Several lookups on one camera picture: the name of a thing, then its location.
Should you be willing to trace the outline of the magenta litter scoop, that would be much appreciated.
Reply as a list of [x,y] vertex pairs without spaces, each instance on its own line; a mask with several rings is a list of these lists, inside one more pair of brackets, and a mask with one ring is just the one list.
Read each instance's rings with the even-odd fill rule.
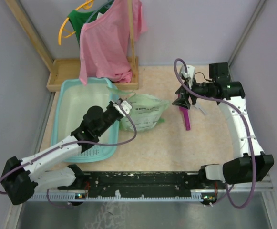
[[185,124],[186,131],[191,130],[188,110],[186,108],[183,108],[183,107],[179,107],[179,110],[183,114],[184,124]]

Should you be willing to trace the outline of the grey plastic bag clip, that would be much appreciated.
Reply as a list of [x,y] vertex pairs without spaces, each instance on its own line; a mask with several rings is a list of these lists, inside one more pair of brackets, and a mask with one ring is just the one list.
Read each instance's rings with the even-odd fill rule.
[[201,112],[203,113],[203,115],[207,115],[207,114],[208,114],[207,111],[199,104],[199,102],[196,102],[196,103],[194,104],[194,107],[195,107],[197,110],[201,111]]

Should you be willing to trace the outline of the green cat litter bag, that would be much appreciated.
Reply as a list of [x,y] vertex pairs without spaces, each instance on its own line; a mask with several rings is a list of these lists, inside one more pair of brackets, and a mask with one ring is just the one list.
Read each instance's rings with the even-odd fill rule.
[[151,130],[157,124],[164,122],[161,116],[169,107],[170,101],[149,94],[137,94],[134,91],[122,91],[115,88],[108,90],[119,97],[126,98],[132,106],[129,117],[134,122],[138,132]]

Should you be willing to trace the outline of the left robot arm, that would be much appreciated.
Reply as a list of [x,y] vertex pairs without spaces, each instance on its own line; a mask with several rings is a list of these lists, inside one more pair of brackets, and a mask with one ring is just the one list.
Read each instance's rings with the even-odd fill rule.
[[76,165],[51,171],[54,165],[81,154],[93,146],[101,146],[100,137],[117,121],[129,117],[132,106],[122,99],[109,102],[106,110],[92,106],[70,135],[35,155],[9,158],[0,178],[0,194],[7,195],[13,205],[28,201],[36,190],[51,188],[80,189],[85,178]]

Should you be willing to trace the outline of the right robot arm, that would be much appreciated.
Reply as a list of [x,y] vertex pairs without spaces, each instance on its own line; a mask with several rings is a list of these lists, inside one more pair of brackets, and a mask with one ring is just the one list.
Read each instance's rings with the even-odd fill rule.
[[262,181],[274,165],[272,155],[265,154],[253,131],[246,108],[246,95],[238,81],[232,81],[226,62],[209,65],[209,79],[198,83],[190,65],[174,66],[181,87],[173,105],[187,108],[198,98],[215,101],[225,117],[232,139],[233,160],[223,164],[201,166],[199,185],[211,188],[215,181],[229,185]]

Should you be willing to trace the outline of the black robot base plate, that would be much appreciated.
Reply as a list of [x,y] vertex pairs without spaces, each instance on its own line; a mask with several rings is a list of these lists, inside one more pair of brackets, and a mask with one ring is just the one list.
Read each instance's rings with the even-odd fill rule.
[[220,181],[202,183],[196,172],[83,172],[69,186],[58,190],[84,190],[88,196],[114,197],[119,191],[123,198],[190,197],[192,190],[225,189]]

